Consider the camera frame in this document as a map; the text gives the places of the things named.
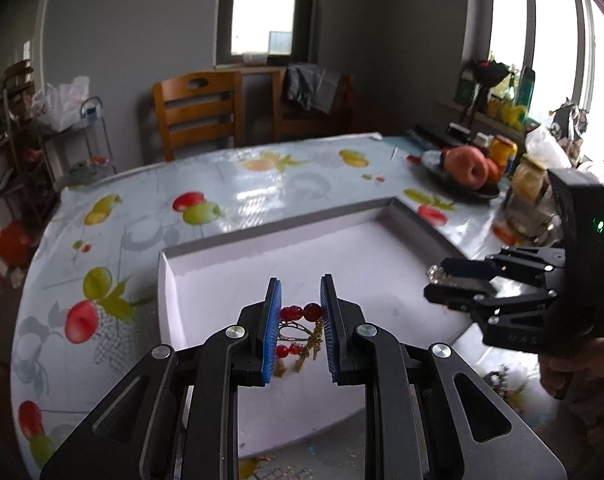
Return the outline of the right hand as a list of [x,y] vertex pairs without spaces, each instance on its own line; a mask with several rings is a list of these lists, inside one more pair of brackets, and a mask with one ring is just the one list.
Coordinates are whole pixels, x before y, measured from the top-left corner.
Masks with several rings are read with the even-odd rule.
[[604,338],[586,344],[572,358],[538,357],[541,385],[550,396],[556,396],[572,378],[564,399],[566,409],[592,424],[604,418]]

